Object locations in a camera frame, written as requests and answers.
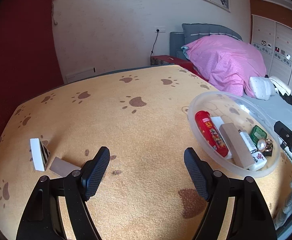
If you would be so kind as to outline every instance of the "yellow rug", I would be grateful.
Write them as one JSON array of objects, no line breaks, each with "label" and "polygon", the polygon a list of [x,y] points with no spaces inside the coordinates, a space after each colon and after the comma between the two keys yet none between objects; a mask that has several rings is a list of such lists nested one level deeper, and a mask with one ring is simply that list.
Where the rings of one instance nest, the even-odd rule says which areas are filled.
[{"label": "yellow rug", "polygon": [[[188,124],[188,105],[207,91],[216,89],[172,65],[75,82],[20,105],[0,138],[0,230],[15,239],[38,178],[57,178],[49,169],[34,170],[29,139],[41,138],[52,153],[48,168],[56,156],[82,166],[101,146],[110,149],[106,175],[87,202],[102,239],[192,239],[206,203],[184,165],[184,150],[193,147],[213,169],[235,177],[203,152]],[[292,165],[282,154],[275,171],[256,180],[272,215],[291,177]],[[67,237],[74,240],[60,201]],[[232,204],[220,239],[227,235]]]}]

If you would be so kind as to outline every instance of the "clear plastic bowl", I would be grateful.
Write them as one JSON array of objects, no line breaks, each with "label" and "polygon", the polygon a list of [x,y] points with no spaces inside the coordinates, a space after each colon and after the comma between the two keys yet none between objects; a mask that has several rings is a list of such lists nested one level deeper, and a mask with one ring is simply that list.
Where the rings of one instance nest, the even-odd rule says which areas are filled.
[{"label": "clear plastic bowl", "polygon": [[[267,138],[273,141],[273,153],[271,157],[267,158],[266,165],[258,171],[250,171],[236,166],[233,159],[226,160],[219,155],[206,141],[196,124],[195,114],[201,110],[209,112],[211,117],[220,116],[224,123],[233,122],[236,128],[244,129],[248,133],[255,125],[263,129],[267,133]],[[228,171],[242,177],[260,178],[270,174],[279,162],[280,143],[278,135],[273,130],[273,125],[259,109],[244,98],[226,92],[202,93],[190,103],[188,120],[200,146],[215,162]]]}]

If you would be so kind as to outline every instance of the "red canister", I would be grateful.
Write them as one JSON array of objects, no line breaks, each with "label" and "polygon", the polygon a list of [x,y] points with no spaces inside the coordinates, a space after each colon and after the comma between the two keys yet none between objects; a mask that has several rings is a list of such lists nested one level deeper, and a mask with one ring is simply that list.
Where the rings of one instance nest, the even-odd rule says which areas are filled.
[{"label": "red canister", "polygon": [[195,121],[201,134],[210,146],[221,156],[225,157],[228,154],[228,148],[217,128],[212,123],[210,114],[207,111],[199,111],[195,114]]}]

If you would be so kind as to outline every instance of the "red bedside table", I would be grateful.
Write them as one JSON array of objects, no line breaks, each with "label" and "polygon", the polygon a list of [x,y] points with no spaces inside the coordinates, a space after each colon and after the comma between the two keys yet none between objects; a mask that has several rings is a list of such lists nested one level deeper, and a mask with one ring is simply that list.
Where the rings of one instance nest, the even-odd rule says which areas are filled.
[{"label": "red bedside table", "polygon": [[193,63],[191,63],[190,61],[187,60],[183,60],[177,57],[172,57],[169,55],[160,55],[160,56],[152,56],[150,58],[150,64],[152,66],[154,65],[165,65],[165,64],[176,64],[179,65],[183,68],[185,68],[186,70],[190,71],[191,73],[199,76],[200,78],[204,79],[205,81],[208,82],[207,79],[205,79],[203,76],[199,75],[196,70],[194,69],[194,65]]}]

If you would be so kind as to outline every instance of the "gray headboard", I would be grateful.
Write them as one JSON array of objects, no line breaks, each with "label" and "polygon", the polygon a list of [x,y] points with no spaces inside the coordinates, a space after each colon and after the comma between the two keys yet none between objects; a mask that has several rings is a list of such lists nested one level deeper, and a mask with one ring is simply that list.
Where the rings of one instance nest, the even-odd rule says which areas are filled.
[{"label": "gray headboard", "polygon": [[234,32],[230,28],[221,25],[207,23],[183,23],[182,27],[184,29],[183,33],[170,33],[169,54],[170,56],[185,60],[186,57],[184,56],[181,47],[204,36],[210,36],[212,34],[227,35],[236,40],[242,41],[242,38],[238,33]]}]

